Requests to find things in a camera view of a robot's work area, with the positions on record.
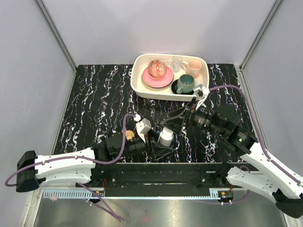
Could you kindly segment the white pill bottle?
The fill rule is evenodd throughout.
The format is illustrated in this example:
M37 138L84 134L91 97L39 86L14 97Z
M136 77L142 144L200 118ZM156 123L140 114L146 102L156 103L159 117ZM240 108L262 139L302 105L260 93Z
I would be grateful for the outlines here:
M167 127L164 127L159 134L158 143L163 146L169 147L171 145L172 140L173 140L173 131L171 131Z

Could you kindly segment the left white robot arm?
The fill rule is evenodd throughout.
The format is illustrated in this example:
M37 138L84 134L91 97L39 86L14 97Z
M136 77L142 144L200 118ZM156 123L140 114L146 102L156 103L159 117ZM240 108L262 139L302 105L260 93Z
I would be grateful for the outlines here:
M127 130L126 133L114 133L105 142L77 151L74 155L38 156L33 150L27 151L17 163L16 192L69 183L88 183L91 187L98 187L102 183L102 175L97 170L100 162L108 163L120 153L124 157L146 153L149 159L158 161L173 153L172 140L173 132L166 128L139 136Z

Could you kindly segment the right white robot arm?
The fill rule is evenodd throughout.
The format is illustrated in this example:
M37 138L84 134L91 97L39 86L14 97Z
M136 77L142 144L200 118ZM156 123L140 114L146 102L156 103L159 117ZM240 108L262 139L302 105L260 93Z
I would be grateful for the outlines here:
M161 124L176 134L190 126L213 132L227 149L264 175L259 177L226 165L215 175L219 187L231 184L246 188L272 201L286 215L302 217L303 177L274 157L253 133L240 127L239 120L240 115L230 105L222 105L211 114L188 104L169 113Z

